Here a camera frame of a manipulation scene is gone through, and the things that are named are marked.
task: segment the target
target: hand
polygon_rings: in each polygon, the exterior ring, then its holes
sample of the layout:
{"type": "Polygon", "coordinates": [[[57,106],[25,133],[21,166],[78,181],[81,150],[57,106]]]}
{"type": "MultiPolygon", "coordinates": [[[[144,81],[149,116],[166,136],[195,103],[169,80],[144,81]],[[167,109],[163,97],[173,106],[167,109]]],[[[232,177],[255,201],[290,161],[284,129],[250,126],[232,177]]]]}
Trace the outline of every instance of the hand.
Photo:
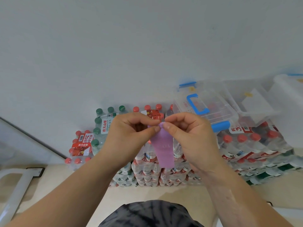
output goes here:
{"type": "Polygon", "coordinates": [[[159,120],[136,112],[117,115],[97,156],[106,158],[108,164],[117,170],[121,169],[134,159],[151,137],[160,131],[159,123],[159,120]]]}
{"type": "Polygon", "coordinates": [[[188,112],[173,114],[165,118],[163,128],[181,144],[194,171],[213,171],[218,163],[224,162],[207,119],[188,112]]]}

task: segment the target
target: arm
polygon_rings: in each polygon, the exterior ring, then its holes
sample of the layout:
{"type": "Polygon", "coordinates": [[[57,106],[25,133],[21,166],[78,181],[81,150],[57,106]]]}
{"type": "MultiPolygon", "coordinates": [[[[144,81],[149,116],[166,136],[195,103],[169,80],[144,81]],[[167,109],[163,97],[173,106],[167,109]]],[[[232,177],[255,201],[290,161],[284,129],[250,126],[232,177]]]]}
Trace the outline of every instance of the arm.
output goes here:
{"type": "Polygon", "coordinates": [[[159,123],[141,113],[118,115],[94,158],[6,226],[86,226],[113,176],[160,130],[159,123]]]}
{"type": "Polygon", "coordinates": [[[179,113],[165,121],[163,127],[205,183],[223,226],[292,226],[225,163],[208,120],[179,113]]]}

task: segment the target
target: plastic storage box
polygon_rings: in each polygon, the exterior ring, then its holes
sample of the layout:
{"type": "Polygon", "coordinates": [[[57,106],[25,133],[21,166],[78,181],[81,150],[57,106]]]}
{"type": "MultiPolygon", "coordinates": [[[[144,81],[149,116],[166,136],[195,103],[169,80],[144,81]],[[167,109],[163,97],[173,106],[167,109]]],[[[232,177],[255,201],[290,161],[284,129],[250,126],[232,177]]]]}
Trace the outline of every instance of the plastic storage box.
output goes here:
{"type": "Polygon", "coordinates": [[[208,81],[181,84],[174,95],[174,113],[190,112],[206,118],[214,132],[228,129],[238,121],[238,114],[208,85],[208,81]]]}
{"type": "Polygon", "coordinates": [[[286,142],[303,148],[303,74],[275,76],[270,94],[277,97],[283,113],[271,118],[286,142]]]}
{"type": "Polygon", "coordinates": [[[257,80],[224,80],[216,91],[239,114],[242,127],[256,127],[281,112],[280,104],[257,80]]]}

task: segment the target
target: barcode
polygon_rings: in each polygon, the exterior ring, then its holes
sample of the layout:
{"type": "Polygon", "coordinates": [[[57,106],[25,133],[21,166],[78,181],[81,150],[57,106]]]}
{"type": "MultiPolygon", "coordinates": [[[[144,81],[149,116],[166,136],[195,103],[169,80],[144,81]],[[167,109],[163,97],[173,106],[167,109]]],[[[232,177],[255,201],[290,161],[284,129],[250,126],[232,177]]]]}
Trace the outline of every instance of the barcode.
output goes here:
{"type": "Polygon", "coordinates": [[[79,142],[81,142],[84,138],[84,135],[80,135],[79,142]]]}

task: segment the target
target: fingernail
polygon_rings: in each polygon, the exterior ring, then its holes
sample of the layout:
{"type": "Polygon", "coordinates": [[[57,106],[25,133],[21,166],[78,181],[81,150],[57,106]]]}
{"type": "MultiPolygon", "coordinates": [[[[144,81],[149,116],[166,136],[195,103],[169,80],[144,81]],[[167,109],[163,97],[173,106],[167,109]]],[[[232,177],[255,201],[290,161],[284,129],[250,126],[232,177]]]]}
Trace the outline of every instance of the fingernail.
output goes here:
{"type": "Polygon", "coordinates": [[[159,131],[161,130],[161,128],[160,128],[159,126],[154,126],[154,130],[155,130],[156,132],[159,132],[159,131]]]}
{"type": "Polygon", "coordinates": [[[163,128],[164,128],[165,130],[168,130],[168,129],[169,129],[169,122],[164,122],[164,123],[163,123],[163,128]]]}

